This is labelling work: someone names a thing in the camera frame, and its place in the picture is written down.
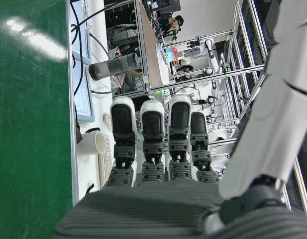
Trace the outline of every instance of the black cable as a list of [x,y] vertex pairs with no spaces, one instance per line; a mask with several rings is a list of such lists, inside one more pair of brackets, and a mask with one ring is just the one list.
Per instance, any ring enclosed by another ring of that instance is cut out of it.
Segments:
[[75,57],[74,57],[74,54],[72,54],[72,57],[73,57],[73,69],[74,69],[74,67],[75,67],[75,65],[76,65],[76,59],[75,59]]
[[130,92],[133,89],[133,87],[135,87],[135,85],[138,83],[139,80],[140,80],[140,76],[138,77],[138,80],[136,81],[136,83],[134,83],[134,85],[130,88],[130,90],[128,92]]
[[95,185],[92,184],[92,185],[87,189],[85,196],[86,196],[87,194],[89,194],[90,190],[91,190],[94,186],[95,186]]
[[111,57],[109,56],[107,50],[104,48],[104,46],[102,45],[102,43],[94,36],[91,34],[91,32],[89,32],[89,35],[102,47],[102,49],[104,50],[104,52],[107,54],[109,60],[111,60]]
[[98,91],[93,91],[93,90],[92,90],[92,93],[99,94],[99,95],[105,95],[105,94],[111,94],[111,93],[112,93],[112,91],[107,91],[107,92],[98,92]]
[[113,3],[113,4],[109,5],[109,6],[106,6],[106,7],[104,7],[103,9],[101,9],[101,10],[95,12],[94,14],[90,15],[89,17],[87,17],[87,18],[84,19],[83,21],[81,21],[81,22],[79,22],[79,23],[77,22],[77,26],[76,26],[74,29],[72,29],[72,32],[73,32],[75,29],[80,28],[80,26],[81,26],[82,24],[84,24],[86,21],[88,21],[90,18],[92,18],[92,17],[96,16],[97,14],[99,14],[99,13],[101,13],[101,12],[103,12],[103,11],[106,11],[106,10],[108,10],[109,8],[111,8],[111,7],[115,6],[115,5],[118,5],[118,4],[120,4],[120,3],[124,2],[124,1],[127,1],[127,0],[120,0],[120,1],[118,1],[118,2],[116,2],[116,3]]
[[193,59],[198,59],[199,57],[201,57],[201,56],[203,55],[204,51],[205,51],[205,48],[206,48],[206,47],[204,47],[203,52],[202,52],[201,55],[198,56],[198,57],[194,57],[194,56],[193,56],[193,52],[194,52],[194,50],[193,50],[193,51],[192,51],[192,58],[193,58]]
[[[78,24],[79,20],[78,20],[78,17],[77,17],[77,13],[75,11],[75,8],[72,4],[72,2],[70,3],[70,6],[73,10],[73,13],[75,15],[75,19],[76,19],[76,23]],[[83,47],[82,47],[82,33],[80,31],[80,27],[78,27],[78,38],[79,38],[79,54],[80,54],[80,79],[79,79],[79,82],[78,82],[78,85],[74,91],[74,95],[77,93],[79,87],[80,87],[80,84],[82,83],[83,81],[83,75],[84,75],[84,63],[83,63]]]
[[73,44],[74,44],[74,42],[76,41],[77,35],[78,35],[78,31],[76,30],[76,32],[75,32],[75,36],[74,36],[74,39],[72,40],[72,45],[73,45]]

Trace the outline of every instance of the wall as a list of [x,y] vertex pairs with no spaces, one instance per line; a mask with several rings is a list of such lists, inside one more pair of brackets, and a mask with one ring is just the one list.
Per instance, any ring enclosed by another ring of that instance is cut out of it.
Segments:
[[173,14],[181,15],[184,19],[177,41],[232,28],[235,0],[180,0],[180,3],[182,10]]

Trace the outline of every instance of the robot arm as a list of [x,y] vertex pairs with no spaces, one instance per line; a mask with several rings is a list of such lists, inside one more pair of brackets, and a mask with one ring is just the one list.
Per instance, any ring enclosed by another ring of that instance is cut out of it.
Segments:
[[261,175],[285,182],[306,133],[307,0],[284,0],[274,33],[279,44],[267,79],[219,186],[226,199],[242,195]]

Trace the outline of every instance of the aluminum rail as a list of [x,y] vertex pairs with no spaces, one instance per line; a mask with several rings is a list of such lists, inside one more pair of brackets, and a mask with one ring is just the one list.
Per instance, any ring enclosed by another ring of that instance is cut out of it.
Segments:
[[[225,34],[229,34],[230,32],[232,32],[232,30],[220,31],[220,32],[217,32],[217,33],[214,33],[214,34],[200,36],[200,40],[210,38],[210,37],[222,36],[222,35],[225,35]],[[186,41],[179,41],[179,42],[176,42],[176,43],[171,43],[171,44],[162,46],[162,49],[170,48],[170,47],[173,47],[173,46],[179,46],[179,45],[182,45],[184,43],[189,43],[190,41],[195,41],[195,40],[196,39],[193,38],[193,39],[186,40]]]
[[249,5],[249,9],[252,15],[252,19],[254,23],[254,30],[256,33],[258,45],[259,45],[259,48],[261,49],[263,60],[264,62],[266,62],[266,56],[268,52],[267,52],[266,43],[265,43],[263,32],[262,32],[262,27],[261,27],[261,24],[259,23],[254,0],[248,0],[248,5]]
[[174,84],[168,84],[168,85],[164,85],[164,86],[153,87],[153,88],[151,88],[151,91],[152,92],[161,91],[161,90],[171,89],[171,88],[175,88],[175,87],[188,86],[188,85],[192,85],[192,84],[199,83],[199,82],[214,81],[214,80],[218,80],[218,79],[222,79],[222,78],[226,78],[226,77],[230,77],[230,76],[252,73],[254,71],[261,71],[263,69],[264,69],[264,65],[247,67],[247,68],[244,68],[244,69],[236,69],[234,71],[227,72],[226,74],[222,73],[222,74],[216,74],[216,75],[212,75],[212,76],[204,76],[204,77],[190,79],[190,80],[187,80],[187,81],[178,82],[178,83],[174,83]]
[[246,114],[246,111],[247,111],[247,109],[249,108],[249,105],[250,105],[251,102],[254,100],[255,96],[257,95],[258,90],[259,90],[259,88],[261,87],[261,85],[262,85],[264,79],[265,79],[265,74],[262,73],[262,74],[260,75],[260,77],[259,77],[259,79],[258,79],[256,85],[254,86],[254,89],[253,89],[253,91],[252,91],[252,93],[251,93],[251,95],[250,95],[248,101],[246,102],[244,109],[242,110],[240,119],[242,119],[242,118],[244,117],[244,115]]
[[[248,38],[248,34],[247,34],[247,30],[246,30],[246,26],[245,26],[245,22],[243,19],[243,14],[242,14],[242,10],[241,7],[239,5],[239,2],[236,3],[236,10],[237,10],[237,15],[239,17],[239,23],[241,25],[241,30],[242,30],[242,35],[244,38],[244,42],[245,42],[245,47],[246,47],[246,53],[249,59],[249,64],[250,66],[255,66],[255,62],[254,62],[254,58],[253,58],[253,54],[252,54],[252,49],[251,49],[251,45],[249,43],[249,38]],[[254,77],[254,83],[257,82],[257,75],[256,72],[253,72],[253,77]]]
[[219,122],[208,123],[207,126],[217,125],[217,124],[221,124],[221,123],[229,123],[229,122],[237,122],[237,123],[239,123],[239,121],[240,121],[239,118],[228,119],[228,120],[223,120],[223,121],[219,121]]

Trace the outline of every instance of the person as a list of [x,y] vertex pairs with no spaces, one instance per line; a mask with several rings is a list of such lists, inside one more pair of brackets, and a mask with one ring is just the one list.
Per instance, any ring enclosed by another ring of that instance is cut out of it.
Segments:
[[177,69],[177,71],[192,71],[194,68],[191,65],[181,66]]
[[180,15],[177,15],[175,18],[162,18],[158,20],[159,25],[166,34],[168,34],[170,31],[178,30],[180,26],[183,25],[183,17]]
[[[177,72],[179,71],[184,71],[184,72],[188,72],[188,71],[192,71],[194,68],[191,65],[187,65],[187,66],[181,66],[177,69]],[[175,82],[180,82],[180,81],[187,81],[189,78],[185,75],[185,76],[181,76],[181,77],[177,77],[175,78]]]

